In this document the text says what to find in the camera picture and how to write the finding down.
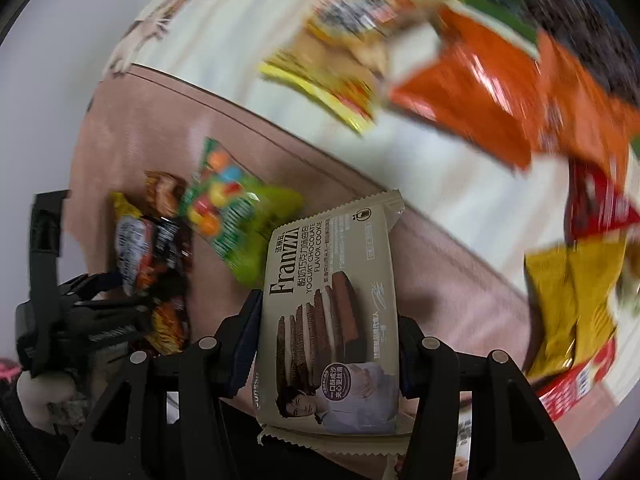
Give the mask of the beige Franzzi cookie pack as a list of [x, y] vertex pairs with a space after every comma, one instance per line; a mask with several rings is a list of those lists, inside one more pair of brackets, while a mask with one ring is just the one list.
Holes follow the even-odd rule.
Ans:
[[405, 452], [390, 230], [404, 212], [378, 193], [271, 237], [252, 385], [262, 433], [319, 452]]

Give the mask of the cheese noodle packet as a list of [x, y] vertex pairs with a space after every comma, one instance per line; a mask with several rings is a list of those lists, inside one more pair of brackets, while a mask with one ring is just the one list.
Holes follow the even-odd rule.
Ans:
[[145, 201], [139, 207], [114, 192], [114, 248], [122, 289], [149, 300], [151, 328], [145, 338], [167, 356], [189, 345], [186, 296], [191, 270], [190, 229], [179, 218], [186, 181], [163, 171], [145, 174]]

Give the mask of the yellow snack bag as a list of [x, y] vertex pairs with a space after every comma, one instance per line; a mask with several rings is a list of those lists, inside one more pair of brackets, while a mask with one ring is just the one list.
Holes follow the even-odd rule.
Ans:
[[589, 237], [525, 256], [544, 338], [527, 377], [561, 374], [589, 361], [616, 332], [610, 296], [622, 273], [623, 237]]

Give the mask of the green candy bag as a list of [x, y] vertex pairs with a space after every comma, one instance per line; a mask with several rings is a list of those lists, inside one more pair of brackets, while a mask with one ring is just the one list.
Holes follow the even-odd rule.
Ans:
[[303, 206], [302, 194], [258, 179], [220, 142], [206, 138], [179, 214], [239, 283], [259, 288], [273, 230], [293, 221]]

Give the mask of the red spicy snack packet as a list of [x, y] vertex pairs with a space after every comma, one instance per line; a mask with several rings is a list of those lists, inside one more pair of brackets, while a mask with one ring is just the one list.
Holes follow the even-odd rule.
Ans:
[[626, 231], [639, 225], [639, 211], [597, 166], [571, 160], [565, 211], [565, 237], [575, 240]]

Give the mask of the striped white bed sheet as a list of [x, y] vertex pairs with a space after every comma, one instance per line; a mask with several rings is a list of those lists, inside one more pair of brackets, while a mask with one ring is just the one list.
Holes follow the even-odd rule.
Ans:
[[259, 62], [290, 40], [311, 0], [152, 0], [120, 40], [105, 78], [136, 66], [213, 92], [323, 153], [396, 188], [406, 202], [477, 255], [515, 290], [529, 249], [561, 237], [568, 167], [537, 156], [518, 172], [424, 120], [382, 110], [366, 133], [300, 92], [269, 81]]

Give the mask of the orange chip bag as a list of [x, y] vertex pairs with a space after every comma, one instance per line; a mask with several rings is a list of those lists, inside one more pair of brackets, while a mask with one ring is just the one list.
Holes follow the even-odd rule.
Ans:
[[483, 24], [443, 6], [438, 57], [390, 89], [393, 106], [461, 136], [506, 166], [532, 162], [541, 118], [538, 64]]

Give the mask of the yellow biscuit snack packet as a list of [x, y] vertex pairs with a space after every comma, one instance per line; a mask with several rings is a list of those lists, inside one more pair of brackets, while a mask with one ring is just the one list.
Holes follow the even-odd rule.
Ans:
[[444, 0], [312, 0], [296, 34], [262, 60], [287, 84], [363, 133], [375, 120], [390, 71], [390, 42], [432, 18]]

